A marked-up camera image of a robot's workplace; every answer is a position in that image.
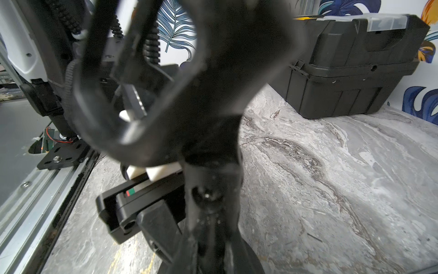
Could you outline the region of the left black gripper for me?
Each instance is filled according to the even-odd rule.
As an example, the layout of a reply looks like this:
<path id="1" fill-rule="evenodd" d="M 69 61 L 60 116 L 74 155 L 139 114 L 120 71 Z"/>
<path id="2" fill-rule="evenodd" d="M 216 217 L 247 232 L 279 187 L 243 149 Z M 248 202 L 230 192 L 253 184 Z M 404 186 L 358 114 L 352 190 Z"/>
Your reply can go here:
<path id="1" fill-rule="evenodd" d="M 96 206 L 117 244 L 142 233 L 150 249 L 163 262 L 171 263 L 182 238 L 178 224 L 185 218 L 181 171 L 156 182 L 140 175 L 100 194 Z"/>

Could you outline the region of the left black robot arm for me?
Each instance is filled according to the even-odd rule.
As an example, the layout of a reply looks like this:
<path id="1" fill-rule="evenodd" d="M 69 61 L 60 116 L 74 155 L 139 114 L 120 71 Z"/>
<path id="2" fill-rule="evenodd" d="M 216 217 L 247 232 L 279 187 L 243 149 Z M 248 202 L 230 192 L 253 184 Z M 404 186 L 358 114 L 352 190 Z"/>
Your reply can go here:
<path id="1" fill-rule="evenodd" d="M 85 40 L 95 4 L 96 1 L 1 1 L 1 38 L 8 59 L 21 77 L 20 87 L 36 112 L 49 116 L 67 138 L 60 143 L 77 139 L 71 121 L 71 81 L 66 75 L 72 75 L 67 71 L 73 69 L 73 61 L 82 54 L 79 41 Z M 167 31 L 176 26 L 180 14 L 187 13 L 178 1 L 162 2 L 154 27 L 144 41 L 146 61 L 159 65 L 159 41 L 167 43 L 168 38 L 173 39 L 170 34 L 174 33 Z M 123 90 L 122 94 L 128 113 L 141 117 L 141 106 L 145 116 L 152 97 L 145 97 L 142 91 L 138 102 L 131 102 L 127 92 Z"/>

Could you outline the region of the black stand pole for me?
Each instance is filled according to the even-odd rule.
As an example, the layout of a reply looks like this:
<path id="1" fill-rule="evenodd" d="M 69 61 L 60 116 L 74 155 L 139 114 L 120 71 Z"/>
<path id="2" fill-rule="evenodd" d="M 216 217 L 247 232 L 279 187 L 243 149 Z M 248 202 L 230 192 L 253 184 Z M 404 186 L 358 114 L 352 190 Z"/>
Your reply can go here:
<path id="1" fill-rule="evenodd" d="M 97 1 L 73 88 L 73 122 L 92 147 L 128 164 L 178 161 L 186 225 L 170 274 L 253 271 L 238 228 L 244 181 L 238 133 L 247 105 L 303 48 L 283 1 L 181 1 L 197 34 L 175 76 L 143 57 L 161 1 L 139 1 L 112 76 L 152 92 L 146 118 L 124 122 L 99 84 L 118 1 Z"/>

